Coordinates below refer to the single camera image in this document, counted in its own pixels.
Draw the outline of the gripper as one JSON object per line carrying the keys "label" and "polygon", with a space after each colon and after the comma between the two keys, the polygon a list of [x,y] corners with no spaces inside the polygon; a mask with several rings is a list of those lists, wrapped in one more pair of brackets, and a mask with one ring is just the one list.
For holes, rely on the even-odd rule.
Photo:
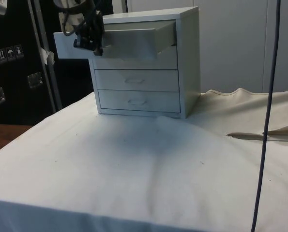
{"label": "gripper", "polygon": [[102,36],[105,32],[103,14],[96,10],[93,15],[86,17],[87,21],[81,27],[80,34],[74,40],[73,46],[80,49],[90,49],[90,37],[96,37],[93,42],[93,53],[95,56],[103,55]]}

